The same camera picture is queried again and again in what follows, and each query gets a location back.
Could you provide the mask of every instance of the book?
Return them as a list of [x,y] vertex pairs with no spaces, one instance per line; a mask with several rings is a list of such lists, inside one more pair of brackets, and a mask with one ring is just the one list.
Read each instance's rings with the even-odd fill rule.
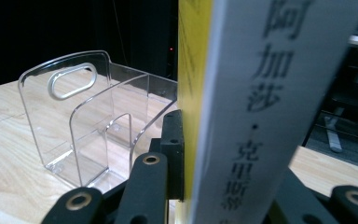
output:
[[261,223],[358,24],[358,1],[179,1],[184,223]]

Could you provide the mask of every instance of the clear acrylic organizer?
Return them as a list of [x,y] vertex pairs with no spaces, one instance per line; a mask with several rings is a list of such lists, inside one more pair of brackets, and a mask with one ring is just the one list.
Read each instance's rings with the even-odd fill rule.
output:
[[160,137],[163,115],[177,109],[176,89],[100,50],[42,63],[19,79],[43,165],[75,187],[102,192],[126,180],[135,157]]

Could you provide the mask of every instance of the oval handle cutout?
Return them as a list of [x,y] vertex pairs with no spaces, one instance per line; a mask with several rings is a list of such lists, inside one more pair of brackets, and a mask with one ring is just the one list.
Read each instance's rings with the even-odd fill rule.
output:
[[[57,83],[57,81],[60,79],[60,77],[64,77],[67,76],[69,74],[75,73],[77,71],[80,70],[90,70],[91,71],[91,80],[89,81],[89,84],[77,88],[73,91],[69,91],[65,94],[59,94],[55,91],[55,85]],[[50,79],[48,80],[48,94],[50,95],[51,98],[55,99],[55,100],[66,100],[69,97],[72,97],[76,94],[81,93],[82,91],[86,91],[89,88],[91,88],[95,81],[97,80],[97,69],[95,68],[95,66],[92,63],[82,63],[70,68],[66,68],[64,70],[61,70],[59,72],[54,73]]]

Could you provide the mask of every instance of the gray carpet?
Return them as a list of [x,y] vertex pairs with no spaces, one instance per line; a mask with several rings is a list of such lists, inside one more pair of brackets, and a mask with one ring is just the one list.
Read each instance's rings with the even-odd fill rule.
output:
[[[319,117],[318,124],[324,125],[324,116]],[[336,124],[336,128],[339,131],[358,134],[358,123],[349,120],[340,119]],[[314,126],[306,147],[358,166],[358,138],[344,133],[338,133],[338,137],[343,150],[336,153],[329,147],[326,129]]]

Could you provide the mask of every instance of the table surface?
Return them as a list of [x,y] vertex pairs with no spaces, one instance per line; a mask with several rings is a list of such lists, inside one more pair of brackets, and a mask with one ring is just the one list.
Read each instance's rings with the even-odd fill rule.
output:
[[[290,168],[309,188],[329,196],[337,185],[358,186],[358,167],[299,147]],[[0,86],[0,223],[40,222],[72,187],[37,153],[17,82]]]

